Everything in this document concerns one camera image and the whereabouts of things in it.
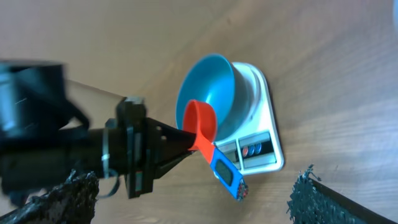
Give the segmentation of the red scoop blue handle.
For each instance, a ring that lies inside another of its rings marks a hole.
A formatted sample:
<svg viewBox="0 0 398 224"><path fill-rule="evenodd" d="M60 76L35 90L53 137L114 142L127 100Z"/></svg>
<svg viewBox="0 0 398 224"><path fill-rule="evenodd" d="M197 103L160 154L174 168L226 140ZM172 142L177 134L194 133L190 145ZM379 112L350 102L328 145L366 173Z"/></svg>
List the red scoop blue handle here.
<svg viewBox="0 0 398 224"><path fill-rule="evenodd" d="M213 107L205 102L190 100L183 114L182 130L196 135L191 151L200 151L220 182L237 201L248 194L243 175L214 143L217 117Z"/></svg>

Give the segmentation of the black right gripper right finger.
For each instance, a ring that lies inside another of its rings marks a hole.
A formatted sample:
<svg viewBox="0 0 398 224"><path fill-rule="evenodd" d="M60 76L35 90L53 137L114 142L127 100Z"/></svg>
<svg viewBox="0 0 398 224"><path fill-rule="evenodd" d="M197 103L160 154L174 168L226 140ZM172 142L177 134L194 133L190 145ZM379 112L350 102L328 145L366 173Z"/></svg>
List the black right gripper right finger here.
<svg viewBox="0 0 398 224"><path fill-rule="evenodd" d="M301 172L287 201L294 224L397 224L321 183L313 165Z"/></svg>

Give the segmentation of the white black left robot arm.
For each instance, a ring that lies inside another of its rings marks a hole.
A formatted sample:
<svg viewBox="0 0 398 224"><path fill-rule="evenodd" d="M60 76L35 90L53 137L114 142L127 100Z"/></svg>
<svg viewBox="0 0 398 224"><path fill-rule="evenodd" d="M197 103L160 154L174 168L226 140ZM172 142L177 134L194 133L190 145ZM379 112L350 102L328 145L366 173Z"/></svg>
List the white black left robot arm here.
<svg viewBox="0 0 398 224"><path fill-rule="evenodd" d="M63 72L57 62L1 61L2 191L14 204L71 171L124 177L135 198L190 155L195 135L149 118L142 98L124 97L114 118L91 128L67 98Z"/></svg>

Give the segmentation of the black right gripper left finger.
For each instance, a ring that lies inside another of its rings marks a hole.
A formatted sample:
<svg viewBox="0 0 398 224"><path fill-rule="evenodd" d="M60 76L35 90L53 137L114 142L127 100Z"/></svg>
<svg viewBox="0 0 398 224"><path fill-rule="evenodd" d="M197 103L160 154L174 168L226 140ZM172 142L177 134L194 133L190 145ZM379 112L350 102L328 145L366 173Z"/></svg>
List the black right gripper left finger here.
<svg viewBox="0 0 398 224"><path fill-rule="evenodd" d="M71 171L66 181L1 217L1 224L90 223L95 216L99 180L94 172Z"/></svg>

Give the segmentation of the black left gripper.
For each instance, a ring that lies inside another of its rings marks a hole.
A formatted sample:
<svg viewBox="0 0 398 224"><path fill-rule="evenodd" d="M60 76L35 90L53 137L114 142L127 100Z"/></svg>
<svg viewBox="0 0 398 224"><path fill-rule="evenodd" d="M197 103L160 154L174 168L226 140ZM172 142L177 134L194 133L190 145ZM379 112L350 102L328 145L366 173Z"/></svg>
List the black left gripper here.
<svg viewBox="0 0 398 224"><path fill-rule="evenodd" d="M151 193L156 179L193 154L195 137L148 118L143 98L125 97L103 129L103 177L123 175L129 199Z"/></svg>

